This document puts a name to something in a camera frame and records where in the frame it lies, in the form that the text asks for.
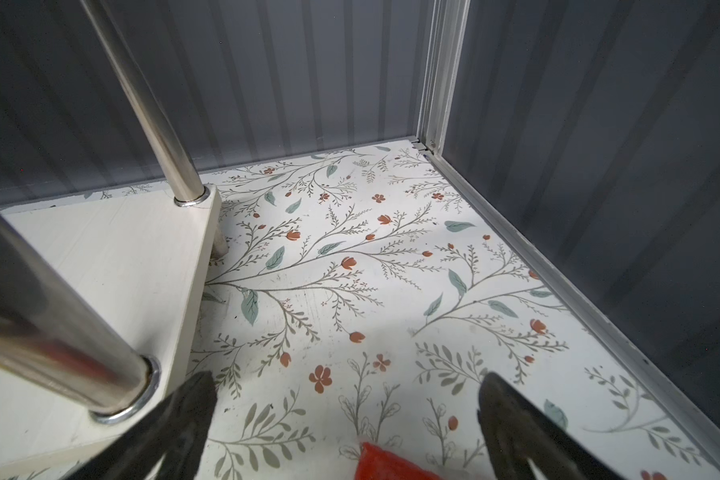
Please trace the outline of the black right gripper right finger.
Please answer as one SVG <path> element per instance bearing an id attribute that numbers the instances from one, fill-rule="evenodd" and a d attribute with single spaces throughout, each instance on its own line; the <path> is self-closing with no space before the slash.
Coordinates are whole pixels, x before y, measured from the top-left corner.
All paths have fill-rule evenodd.
<path id="1" fill-rule="evenodd" d="M 478 422 L 498 479 L 618 479 L 495 372 L 482 380 Z"/>

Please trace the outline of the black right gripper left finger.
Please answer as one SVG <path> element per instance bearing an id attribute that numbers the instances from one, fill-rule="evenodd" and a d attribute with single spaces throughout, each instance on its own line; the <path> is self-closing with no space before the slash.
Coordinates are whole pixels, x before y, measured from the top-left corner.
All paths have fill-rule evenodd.
<path id="1" fill-rule="evenodd" d="M 193 479 L 212 423 L 217 392 L 197 372 L 69 479 Z"/>

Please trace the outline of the red spaghetti bag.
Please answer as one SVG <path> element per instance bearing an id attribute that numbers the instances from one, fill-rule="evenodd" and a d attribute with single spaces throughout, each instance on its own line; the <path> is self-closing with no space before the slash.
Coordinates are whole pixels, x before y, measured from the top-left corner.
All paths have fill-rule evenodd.
<path id="1" fill-rule="evenodd" d="M 377 445 L 364 442 L 354 479 L 441 480 L 441 477 Z"/>

